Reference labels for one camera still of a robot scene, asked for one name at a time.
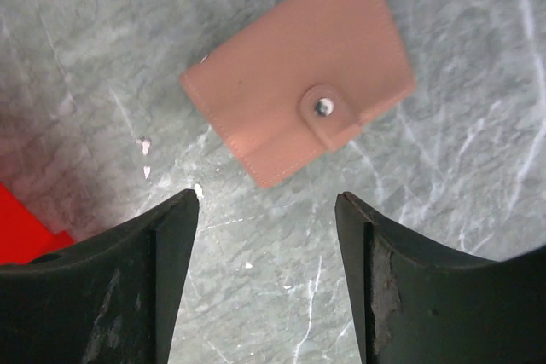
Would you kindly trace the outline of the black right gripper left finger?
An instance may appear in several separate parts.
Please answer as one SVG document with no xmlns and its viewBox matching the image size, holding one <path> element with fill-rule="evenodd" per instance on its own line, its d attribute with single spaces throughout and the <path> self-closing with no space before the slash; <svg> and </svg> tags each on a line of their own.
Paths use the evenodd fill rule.
<svg viewBox="0 0 546 364">
<path fill-rule="evenodd" d="M 4 363 L 165 363 L 199 215 L 194 190 L 1 268 Z"/>
</svg>

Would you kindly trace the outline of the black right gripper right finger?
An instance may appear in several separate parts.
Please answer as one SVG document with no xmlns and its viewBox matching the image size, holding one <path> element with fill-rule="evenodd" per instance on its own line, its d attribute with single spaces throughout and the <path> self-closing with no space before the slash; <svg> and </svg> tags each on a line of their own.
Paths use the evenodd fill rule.
<svg viewBox="0 0 546 364">
<path fill-rule="evenodd" d="M 336 228 L 363 363 L 542 363 L 545 250 L 493 261 L 345 192 Z"/>
</svg>

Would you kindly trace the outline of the tan leather card holder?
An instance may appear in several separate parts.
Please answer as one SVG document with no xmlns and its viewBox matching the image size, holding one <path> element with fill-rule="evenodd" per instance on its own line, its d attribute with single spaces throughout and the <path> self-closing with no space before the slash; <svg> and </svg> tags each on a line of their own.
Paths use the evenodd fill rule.
<svg viewBox="0 0 546 364">
<path fill-rule="evenodd" d="M 181 82 L 264 188 L 345 146 L 415 88 L 386 0 L 283 0 Z"/>
</svg>

